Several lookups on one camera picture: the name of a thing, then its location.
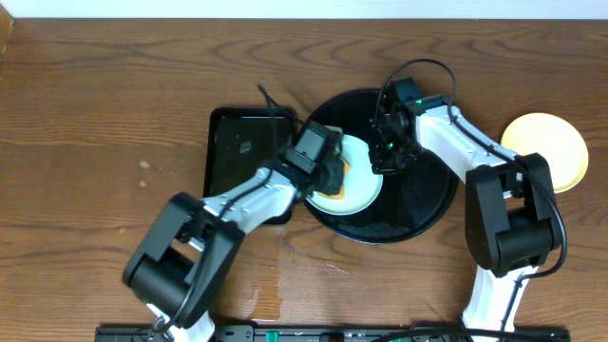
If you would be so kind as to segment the orange green sponge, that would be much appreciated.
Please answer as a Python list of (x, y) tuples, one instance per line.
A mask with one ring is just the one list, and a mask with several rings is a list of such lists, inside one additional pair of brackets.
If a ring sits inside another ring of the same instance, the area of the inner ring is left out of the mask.
[(345, 197), (346, 179), (352, 170), (344, 159), (333, 161), (323, 169), (324, 183), (317, 193), (325, 199), (341, 200)]

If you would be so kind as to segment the stained light blue plate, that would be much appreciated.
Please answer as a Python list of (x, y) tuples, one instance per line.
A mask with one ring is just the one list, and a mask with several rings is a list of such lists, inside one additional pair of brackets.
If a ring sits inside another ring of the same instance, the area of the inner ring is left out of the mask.
[(345, 197), (325, 199), (313, 192), (307, 202), (322, 213), (335, 216), (355, 214), (369, 207), (378, 197), (383, 183), (383, 177), (371, 170), (369, 152), (366, 142), (344, 135), (341, 158), (351, 165), (351, 172), (346, 179)]

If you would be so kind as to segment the yellow plate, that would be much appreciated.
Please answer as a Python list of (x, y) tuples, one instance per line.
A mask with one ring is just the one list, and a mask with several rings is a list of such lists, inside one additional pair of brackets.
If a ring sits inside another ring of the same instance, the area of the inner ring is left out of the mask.
[(589, 164), (587, 145), (566, 120), (548, 113), (529, 113), (510, 123), (501, 145), (520, 155), (539, 153), (548, 162), (555, 193), (576, 186)]

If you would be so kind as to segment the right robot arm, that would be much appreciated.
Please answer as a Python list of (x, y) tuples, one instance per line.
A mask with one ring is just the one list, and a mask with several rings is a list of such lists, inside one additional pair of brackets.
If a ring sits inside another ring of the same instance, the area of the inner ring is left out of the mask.
[(464, 183), (465, 239), (478, 269), (462, 321), (513, 332), (526, 285), (554, 274), (567, 255), (547, 160), (497, 144), (444, 101), (379, 105), (372, 126), (371, 160), (381, 172), (403, 170), (426, 152)]

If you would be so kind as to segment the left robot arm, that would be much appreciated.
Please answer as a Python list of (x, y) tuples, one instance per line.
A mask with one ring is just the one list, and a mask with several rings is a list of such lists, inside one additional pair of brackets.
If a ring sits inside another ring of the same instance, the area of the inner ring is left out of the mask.
[(287, 163), (270, 161), (224, 194), (175, 195), (123, 271), (123, 283), (157, 316), (149, 337), (209, 340), (215, 327), (208, 311), (245, 237), (313, 191), (339, 194), (347, 168), (334, 157), (303, 175)]

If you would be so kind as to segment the black round tray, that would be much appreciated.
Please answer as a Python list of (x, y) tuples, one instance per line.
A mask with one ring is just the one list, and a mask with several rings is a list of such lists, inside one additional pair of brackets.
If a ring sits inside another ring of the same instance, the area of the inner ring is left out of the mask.
[[(338, 126), (346, 135), (371, 139), (371, 119), (379, 90), (357, 89), (318, 107), (311, 119)], [(358, 242), (387, 244), (414, 238), (437, 222), (452, 203), (460, 179), (430, 152), (397, 175), (385, 175), (378, 197), (366, 209), (347, 216), (324, 213), (306, 202), (308, 211), (338, 235)]]

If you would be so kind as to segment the black rectangular water tray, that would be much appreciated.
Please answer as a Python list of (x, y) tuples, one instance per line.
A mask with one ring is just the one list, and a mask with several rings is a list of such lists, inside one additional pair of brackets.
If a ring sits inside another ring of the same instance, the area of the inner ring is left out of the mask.
[(290, 143), (295, 136), (294, 120), (262, 107), (220, 107), (210, 117), (202, 196), (222, 195), (251, 180), (250, 189), (261, 182), (272, 186), (277, 171), (258, 168), (274, 160), (275, 149)]

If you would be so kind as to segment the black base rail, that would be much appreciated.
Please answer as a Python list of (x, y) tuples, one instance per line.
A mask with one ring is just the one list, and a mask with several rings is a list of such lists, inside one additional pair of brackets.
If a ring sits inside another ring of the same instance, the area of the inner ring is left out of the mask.
[[(397, 330), (381, 329), (340, 329), (340, 328), (256, 328), (248, 325), (230, 325), (216, 329), (208, 341), (213, 342), (364, 342), (399, 333)], [(572, 341), (569, 331), (564, 329), (525, 329), (516, 331), (534, 337), (536, 341)], [(177, 335), (158, 336), (146, 327), (98, 327), (94, 334), (95, 342), (140, 342), (140, 341), (179, 341)], [(439, 334), (437, 332), (407, 337), (397, 337), (391, 341), (521, 341), (513, 337), (464, 336)]]

